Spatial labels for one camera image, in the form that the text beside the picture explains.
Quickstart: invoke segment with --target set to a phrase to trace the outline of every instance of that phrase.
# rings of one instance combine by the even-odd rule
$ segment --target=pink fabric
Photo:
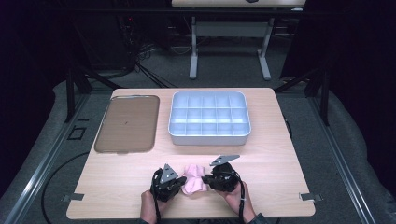
[[[187,195],[193,194],[195,191],[207,191],[207,186],[202,180],[205,175],[205,167],[190,164],[184,168],[183,176],[187,177],[186,183],[181,187]]]

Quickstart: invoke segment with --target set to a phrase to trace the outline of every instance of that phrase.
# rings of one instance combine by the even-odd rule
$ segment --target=white plastic box
[[[169,133],[175,145],[244,145],[250,134],[240,91],[178,91],[172,99]]]

